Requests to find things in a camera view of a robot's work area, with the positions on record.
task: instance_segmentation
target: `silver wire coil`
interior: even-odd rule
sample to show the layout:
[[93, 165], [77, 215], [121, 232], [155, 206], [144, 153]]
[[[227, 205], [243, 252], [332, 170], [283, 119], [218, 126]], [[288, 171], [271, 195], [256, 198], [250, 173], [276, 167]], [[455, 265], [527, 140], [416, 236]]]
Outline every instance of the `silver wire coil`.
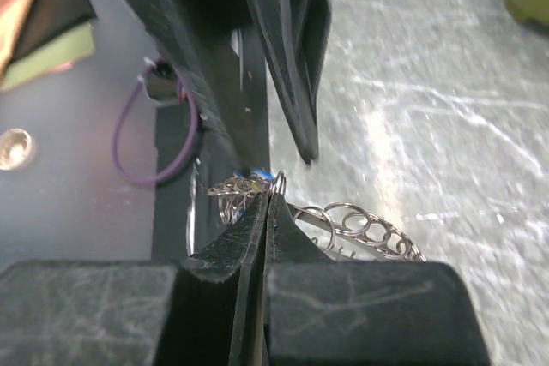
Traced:
[[[268, 180], [257, 175], [251, 177], [230, 177], [223, 183], [216, 184], [208, 190], [208, 195], [219, 197], [220, 216], [226, 225], [235, 223], [242, 213], [254, 199], [262, 192], [268, 192], [269, 197], [274, 194], [284, 195], [286, 193], [287, 178], [284, 172], [280, 171], [274, 180]], [[359, 246], [364, 251], [373, 255], [379, 260], [389, 261], [426, 261], [425, 256], [419, 251], [417, 245], [404, 234], [400, 229], [385, 219], [368, 213], [362, 207], [352, 203], [336, 202], [326, 207], [297, 207], [288, 203], [293, 221], [297, 219], [314, 225], [329, 233], [329, 243], [323, 248], [323, 252], [331, 255], [341, 254], [335, 251], [336, 238]], [[335, 221], [330, 212], [345, 210], [346, 214], [341, 221]], [[358, 228], [352, 228], [347, 223], [350, 219], [359, 218], [361, 224]], [[375, 227], [381, 227], [383, 234], [375, 238], [373, 232]]]

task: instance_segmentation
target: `silver jewelry piece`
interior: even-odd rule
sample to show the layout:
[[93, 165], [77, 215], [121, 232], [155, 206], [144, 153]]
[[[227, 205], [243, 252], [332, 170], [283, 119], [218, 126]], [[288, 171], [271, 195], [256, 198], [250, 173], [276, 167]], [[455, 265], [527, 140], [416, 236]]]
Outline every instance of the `silver jewelry piece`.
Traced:
[[[235, 223], [250, 204], [253, 198], [262, 192], [268, 192], [269, 197], [286, 193], [287, 179], [280, 171], [274, 180], [254, 175], [252, 177], [230, 177], [225, 182], [216, 184], [208, 190], [208, 195], [219, 197], [220, 216], [226, 225]], [[328, 256], [339, 260], [343, 247], [336, 246], [336, 239], [342, 239], [355, 248], [362, 249], [378, 260], [386, 261], [426, 261], [416, 244], [396, 226], [375, 214], [368, 213], [362, 207], [352, 203], [336, 202], [324, 208], [316, 206], [297, 207], [288, 203], [293, 220], [302, 220], [310, 225], [329, 233], [329, 243], [323, 248]], [[334, 220], [329, 214], [344, 211], [342, 219]], [[351, 228], [347, 223], [350, 219], [359, 219], [358, 229]], [[381, 236], [375, 236], [374, 228], [382, 229]], [[318, 238], [311, 239], [318, 245]], [[356, 260], [356, 253], [343, 256], [348, 260]]]

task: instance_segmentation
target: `metal surface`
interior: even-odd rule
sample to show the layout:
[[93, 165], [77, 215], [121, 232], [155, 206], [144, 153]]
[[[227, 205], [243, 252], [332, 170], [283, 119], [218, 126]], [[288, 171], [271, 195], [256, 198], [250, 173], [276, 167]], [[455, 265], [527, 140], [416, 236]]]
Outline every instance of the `metal surface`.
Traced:
[[549, 364], [547, 38], [503, 0], [332, 6], [317, 165], [269, 101], [287, 199], [341, 199], [405, 227], [466, 281], [496, 365]]

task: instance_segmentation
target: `round metal object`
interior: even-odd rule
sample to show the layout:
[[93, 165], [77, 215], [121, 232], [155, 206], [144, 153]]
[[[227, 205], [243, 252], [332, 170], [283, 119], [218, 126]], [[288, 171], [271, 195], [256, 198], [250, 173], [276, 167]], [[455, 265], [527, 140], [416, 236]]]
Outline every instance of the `round metal object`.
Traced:
[[0, 171], [13, 171], [24, 166], [34, 152], [34, 141], [23, 129], [10, 129], [0, 135]]
[[293, 215], [293, 222], [295, 223], [296, 219], [299, 219], [299, 216], [301, 216], [302, 213], [305, 213], [304, 211], [314, 210], [315, 212], [319, 212], [320, 216], [322, 216], [326, 221], [328, 222], [329, 229], [330, 229], [330, 236], [329, 236], [329, 243], [328, 246], [326, 246], [326, 249], [323, 250], [323, 252], [327, 252], [331, 250], [335, 245], [335, 237], [337, 236], [337, 231], [334, 226], [334, 220], [332, 217], [321, 207], [316, 206], [307, 206], [304, 207], [303, 210], [299, 210], [297, 213]]
[[[337, 229], [335, 231], [338, 235], [360, 236], [360, 235], [364, 235], [370, 229], [370, 226], [371, 226], [370, 214], [366, 212], [366, 210], [364, 210], [362, 207], [358, 207], [351, 203], [338, 201], [336, 203], [330, 203], [324, 208], [326, 213], [329, 213], [330, 210], [334, 210], [334, 209], [351, 209], [352, 210], [352, 212], [348, 213], [345, 216], [345, 218], [343, 219], [343, 222], [341, 222], [342, 225], [345, 226], [345, 230]], [[352, 218], [354, 216], [362, 216], [364, 217], [364, 219], [366, 219], [366, 223], [364, 223], [362, 227], [358, 230], [357, 229], [353, 230], [346, 225], [346, 222], [349, 220], [349, 218]]]
[[284, 195], [286, 193], [286, 175], [283, 171], [279, 171], [274, 179], [274, 182], [271, 184], [269, 189], [269, 196], [274, 194]]

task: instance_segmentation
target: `scratched metal surface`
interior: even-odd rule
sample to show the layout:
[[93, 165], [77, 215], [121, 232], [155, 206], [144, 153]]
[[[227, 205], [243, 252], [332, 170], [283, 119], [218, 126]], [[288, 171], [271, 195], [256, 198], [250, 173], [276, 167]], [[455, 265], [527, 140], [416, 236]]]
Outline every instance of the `scratched metal surface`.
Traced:
[[332, 3], [310, 170], [269, 102], [289, 199], [400, 225], [465, 279], [495, 364], [549, 364], [549, 39], [502, 0]]
[[153, 364], [177, 270], [133, 262], [10, 267], [0, 273], [0, 364]]

